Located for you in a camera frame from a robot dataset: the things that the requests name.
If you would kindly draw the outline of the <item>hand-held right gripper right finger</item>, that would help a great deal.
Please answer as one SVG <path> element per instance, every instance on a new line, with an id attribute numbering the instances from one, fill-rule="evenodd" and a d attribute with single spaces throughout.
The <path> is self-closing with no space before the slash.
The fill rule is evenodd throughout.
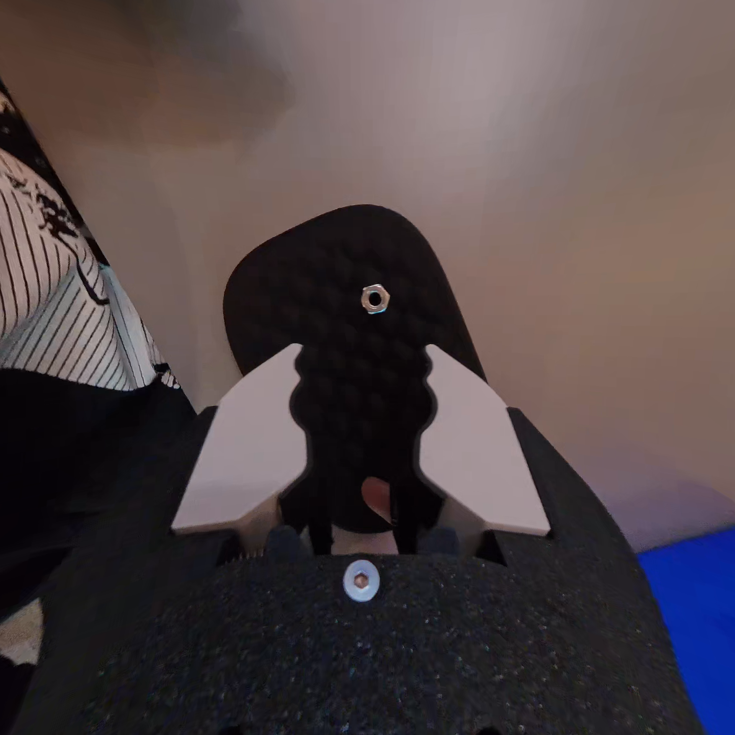
<path id="1" fill-rule="evenodd" d="M 426 346 L 434 414 L 418 439 L 418 473 L 443 501 L 438 525 L 474 554 L 487 531 L 544 538 L 550 522 L 509 408 L 480 376 Z"/>

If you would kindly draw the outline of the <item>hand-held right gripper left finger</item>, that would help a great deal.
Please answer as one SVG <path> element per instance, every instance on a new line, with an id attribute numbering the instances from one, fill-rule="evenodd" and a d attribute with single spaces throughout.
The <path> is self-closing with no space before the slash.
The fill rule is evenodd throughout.
<path id="1" fill-rule="evenodd" d="M 282 524 L 280 496 L 308 464 L 307 436 L 291 410 L 302 349 L 283 348 L 220 400 L 171 523 L 175 534 L 234 531 L 242 546 L 264 546 Z"/>

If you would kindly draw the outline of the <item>person's right hand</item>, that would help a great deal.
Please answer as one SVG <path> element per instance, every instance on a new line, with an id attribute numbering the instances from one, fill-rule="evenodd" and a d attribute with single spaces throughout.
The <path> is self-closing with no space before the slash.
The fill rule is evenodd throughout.
<path id="1" fill-rule="evenodd" d="M 390 484 L 376 477 L 367 477 L 361 488 L 366 505 L 390 526 L 394 525 Z"/>

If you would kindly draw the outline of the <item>black wrist rest pad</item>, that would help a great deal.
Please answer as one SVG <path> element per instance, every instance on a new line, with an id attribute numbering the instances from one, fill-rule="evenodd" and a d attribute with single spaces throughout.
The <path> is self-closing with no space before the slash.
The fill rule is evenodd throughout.
<path id="1" fill-rule="evenodd" d="M 369 315 L 363 288 L 381 284 L 387 310 Z M 390 484 L 397 544 L 415 550 L 439 495 L 417 472 L 418 439 L 434 414 L 426 346 L 485 379 L 460 307 L 420 231 L 390 209 L 356 205 L 312 218 L 255 248 L 224 291 L 225 331 L 247 375 L 290 344 L 303 346 L 291 409 L 308 468 L 281 501 L 284 521 L 310 525 L 326 552 L 328 525 L 381 532 L 363 501 L 367 477 Z"/>

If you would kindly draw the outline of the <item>person's printed black shirt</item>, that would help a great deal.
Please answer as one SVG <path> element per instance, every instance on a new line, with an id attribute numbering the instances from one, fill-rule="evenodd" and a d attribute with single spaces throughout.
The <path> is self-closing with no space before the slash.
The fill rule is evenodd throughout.
<path id="1" fill-rule="evenodd" d="M 193 414 L 8 89 L 1 92 L 2 672 L 38 662 L 39 597 L 145 425 Z"/>

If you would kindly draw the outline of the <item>blue plastic bin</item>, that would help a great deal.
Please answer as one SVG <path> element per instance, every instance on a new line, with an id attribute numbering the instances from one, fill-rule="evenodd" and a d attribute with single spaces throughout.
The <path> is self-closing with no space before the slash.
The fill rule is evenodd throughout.
<path id="1" fill-rule="evenodd" d="M 710 734 L 734 733 L 734 529 L 638 555 L 688 694 Z"/>

